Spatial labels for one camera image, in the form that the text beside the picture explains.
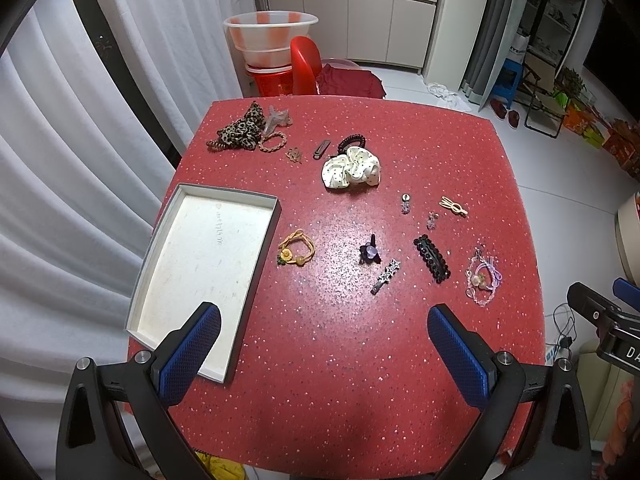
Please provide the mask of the red cloth on chair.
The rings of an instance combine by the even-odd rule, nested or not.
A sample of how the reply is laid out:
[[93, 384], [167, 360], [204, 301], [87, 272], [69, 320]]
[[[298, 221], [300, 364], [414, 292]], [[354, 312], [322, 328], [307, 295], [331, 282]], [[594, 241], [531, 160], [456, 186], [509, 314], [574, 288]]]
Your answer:
[[322, 96], [358, 96], [369, 99], [384, 99], [386, 96], [382, 81], [368, 70], [337, 68], [326, 64], [316, 81]]

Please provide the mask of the small silver chain earring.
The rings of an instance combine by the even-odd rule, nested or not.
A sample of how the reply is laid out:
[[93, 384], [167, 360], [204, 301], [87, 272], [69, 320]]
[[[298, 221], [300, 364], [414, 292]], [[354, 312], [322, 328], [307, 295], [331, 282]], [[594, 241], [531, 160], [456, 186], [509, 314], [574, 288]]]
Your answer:
[[439, 214], [435, 211], [431, 211], [428, 214], [427, 220], [426, 220], [426, 228], [429, 231], [433, 231], [434, 229], [436, 229], [436, 224], [437, 224], [437, 220], [439, 218]]

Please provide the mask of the white dotted scrunchie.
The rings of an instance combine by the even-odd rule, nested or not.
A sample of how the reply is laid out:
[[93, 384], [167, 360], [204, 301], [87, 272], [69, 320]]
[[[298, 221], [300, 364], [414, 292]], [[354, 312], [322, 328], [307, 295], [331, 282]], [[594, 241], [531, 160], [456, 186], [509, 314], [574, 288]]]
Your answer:
[[328, 190], [344, 190], [360, 184], [378, 186], [381, 163], [366, 148], [350, 146], [344, 154], [336, 155], [323, 164], [321, 180]]

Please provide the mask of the white cabinet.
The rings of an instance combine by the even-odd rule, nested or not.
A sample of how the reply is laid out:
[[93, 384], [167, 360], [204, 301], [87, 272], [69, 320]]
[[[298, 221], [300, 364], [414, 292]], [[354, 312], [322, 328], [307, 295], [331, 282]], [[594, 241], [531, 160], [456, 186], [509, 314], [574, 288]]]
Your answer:
[[309, 35], [326, 58], [422, 70], [442, 0], [268, 0], [314, 15]]

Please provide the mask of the red plastic chair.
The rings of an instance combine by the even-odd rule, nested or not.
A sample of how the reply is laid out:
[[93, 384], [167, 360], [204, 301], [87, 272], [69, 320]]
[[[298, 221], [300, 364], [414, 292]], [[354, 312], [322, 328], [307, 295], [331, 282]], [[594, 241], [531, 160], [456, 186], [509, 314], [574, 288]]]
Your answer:
[[287, 66], [245, 65], [260, 96], [316, 96], [319, 93], [317, 77], [322, 71], [322, 59], [314, 40], [296, 36], [291, 40], [290, 52], [291, 64]]

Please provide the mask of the black metal rack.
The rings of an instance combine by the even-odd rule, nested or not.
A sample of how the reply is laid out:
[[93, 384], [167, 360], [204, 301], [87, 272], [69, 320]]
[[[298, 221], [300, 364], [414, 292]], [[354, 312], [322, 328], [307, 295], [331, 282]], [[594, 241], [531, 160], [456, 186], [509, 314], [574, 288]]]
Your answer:
[[565, 117], [565, 108], [555, 97], [558, 92], [554, 83], [554, 67], [527, 53], [520, 84], [525, 94], [524, 126], [551, 139], [559, 136]]

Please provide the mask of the leopard print scrunchie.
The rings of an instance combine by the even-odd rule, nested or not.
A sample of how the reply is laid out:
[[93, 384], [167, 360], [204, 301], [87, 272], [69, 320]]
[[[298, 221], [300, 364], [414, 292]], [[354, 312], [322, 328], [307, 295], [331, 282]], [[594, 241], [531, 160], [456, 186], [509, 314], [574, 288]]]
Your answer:
[[213, 147], [217, 151], [254, 151], [262, 138], [265, 124], [266, 118], [262, 107], [253, 101], [240, 119], [217, 131], [217, 140]]

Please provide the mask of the clear plastic hair claw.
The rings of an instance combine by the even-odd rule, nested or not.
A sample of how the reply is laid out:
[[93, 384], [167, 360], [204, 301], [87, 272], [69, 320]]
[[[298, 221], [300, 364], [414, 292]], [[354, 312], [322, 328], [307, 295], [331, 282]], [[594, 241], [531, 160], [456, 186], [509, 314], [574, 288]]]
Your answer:
[[288, 127], [292, 125], [292, 118], [288, 110], [276, 110], [272, 105], [269, 107], [269, 114], [266, 119], [263, 136], [270, 136], [278, 127]]

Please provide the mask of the translucent plastic basin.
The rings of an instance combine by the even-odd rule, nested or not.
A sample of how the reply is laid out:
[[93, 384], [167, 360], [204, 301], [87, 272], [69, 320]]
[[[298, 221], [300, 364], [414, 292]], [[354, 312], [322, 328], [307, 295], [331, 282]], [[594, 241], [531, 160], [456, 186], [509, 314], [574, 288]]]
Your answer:
[[298, 11], [256, 11], [227, 18], [224, 27], [248, 66], [276, 68], [291, 64], [292, 39], [307, 36], [318, 21]]

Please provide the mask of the small bronze hair clip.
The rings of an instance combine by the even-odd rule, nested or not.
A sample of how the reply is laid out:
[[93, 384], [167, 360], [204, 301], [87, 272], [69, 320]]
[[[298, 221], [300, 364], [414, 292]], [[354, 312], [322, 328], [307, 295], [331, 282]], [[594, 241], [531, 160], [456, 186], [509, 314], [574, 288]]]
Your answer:
[[298, 148], [289, 148], [285, 153], [286, 158], [294, 164], [300, 164], [303, 160], [302, 152]]

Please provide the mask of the cream rabbit hair clip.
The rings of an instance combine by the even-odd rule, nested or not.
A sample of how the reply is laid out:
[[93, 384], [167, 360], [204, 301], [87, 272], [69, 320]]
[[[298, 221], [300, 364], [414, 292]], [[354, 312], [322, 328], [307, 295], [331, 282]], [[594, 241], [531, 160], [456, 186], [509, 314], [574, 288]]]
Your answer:
[[442, 206], [442, 208], [450, 210], [457, 216], [466, 218], [469, 215], [469, 211], [467, 211], [461, 204], [450, 200], [450, 198], [447, 196], [442, 196], [440, 198], [439, 205]]

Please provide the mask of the black beaded barrette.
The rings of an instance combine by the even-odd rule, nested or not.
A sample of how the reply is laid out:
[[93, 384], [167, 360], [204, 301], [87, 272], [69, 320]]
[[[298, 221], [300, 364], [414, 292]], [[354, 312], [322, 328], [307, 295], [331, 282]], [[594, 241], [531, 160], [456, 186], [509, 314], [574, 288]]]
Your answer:
[[426, 234], [415, 238], [413, 244], [437, 284], [450, 278], [451, 273], [444, 256]]

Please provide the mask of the small purple black claw clip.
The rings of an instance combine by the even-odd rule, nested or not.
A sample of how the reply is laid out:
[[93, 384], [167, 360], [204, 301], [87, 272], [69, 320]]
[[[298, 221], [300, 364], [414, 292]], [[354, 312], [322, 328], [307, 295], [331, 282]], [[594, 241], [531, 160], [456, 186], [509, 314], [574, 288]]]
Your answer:
[[378, 253], [378, 248], [376, 247], [376, 237], [374, 234], [370, 236], [370, 240], [368, 240], [366, 244], [359, 247], [359, 263], [381, 263], [381, 256]]

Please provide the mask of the blue plastic stool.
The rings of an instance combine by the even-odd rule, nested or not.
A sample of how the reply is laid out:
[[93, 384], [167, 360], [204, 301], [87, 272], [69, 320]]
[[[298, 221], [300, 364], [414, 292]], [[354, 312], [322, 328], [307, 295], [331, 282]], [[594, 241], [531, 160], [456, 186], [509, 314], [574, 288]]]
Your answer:
[[504, 61], [500, 73], [491, 89], [490, 97], [503, 102], [507, 108], [512, 107], [516, 90], [520, 84], [524, 65], [508, 58]]

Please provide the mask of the silver rhinestone hair clip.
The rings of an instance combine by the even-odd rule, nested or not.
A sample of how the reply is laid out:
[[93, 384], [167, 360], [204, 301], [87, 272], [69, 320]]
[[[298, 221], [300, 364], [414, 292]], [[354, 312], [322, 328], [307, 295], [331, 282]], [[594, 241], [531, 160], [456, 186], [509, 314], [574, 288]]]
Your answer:
[[399, 269], [400, 262], [396, 259], [390, 260], [390, 262], [386, 264], [383, 272], [378, 276], [375, 283], [373, 284], [371, 288], [371, 294], [375, 296], [384, 285], [388, 284], [392, 280]]

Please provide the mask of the dark grey snap clip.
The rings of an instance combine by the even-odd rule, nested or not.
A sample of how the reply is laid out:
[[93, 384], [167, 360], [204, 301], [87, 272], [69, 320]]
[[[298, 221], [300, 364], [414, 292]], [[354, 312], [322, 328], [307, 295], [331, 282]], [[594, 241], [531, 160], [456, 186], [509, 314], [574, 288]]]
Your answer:
[[323, 156], [323, 154], [326, 152], [326, 149], [329, 147], [330, 144], [331, 144], [330, 140], [323, 140], [318, 145], [318, 148], [314, 150], [314, 154], [312, 154], [312, 158], [314, 160], [319, 160]]

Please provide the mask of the white shallow tray box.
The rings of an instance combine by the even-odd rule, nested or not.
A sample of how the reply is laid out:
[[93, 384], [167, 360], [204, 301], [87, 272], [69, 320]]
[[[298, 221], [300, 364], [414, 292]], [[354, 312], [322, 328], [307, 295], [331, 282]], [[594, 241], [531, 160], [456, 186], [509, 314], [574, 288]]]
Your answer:
[[130, 336], [154, 349], [202, 302], [216, 304], [221, 332], [200, 375], [230, 382], [280, 213], [272, 195], [178, 184], [134, 286]]

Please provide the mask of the white curtain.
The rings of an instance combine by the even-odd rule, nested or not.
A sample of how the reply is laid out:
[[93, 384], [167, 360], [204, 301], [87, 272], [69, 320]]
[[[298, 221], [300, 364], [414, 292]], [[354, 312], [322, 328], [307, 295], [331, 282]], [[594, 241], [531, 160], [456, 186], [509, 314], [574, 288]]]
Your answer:
[[1, 425], [55, 475], [76, 362], [127, 353], [153, 223], [254, 0], [28, 0], [1, 49]]

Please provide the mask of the white bead chain earring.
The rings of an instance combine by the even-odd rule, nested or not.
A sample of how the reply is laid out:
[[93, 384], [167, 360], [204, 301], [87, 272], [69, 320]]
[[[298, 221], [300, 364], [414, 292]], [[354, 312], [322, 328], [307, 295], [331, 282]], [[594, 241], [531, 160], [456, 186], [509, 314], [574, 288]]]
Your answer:
[[401, 213], [408, 214], [411, 208], [411, 196], [408, 193], [401, 195]]

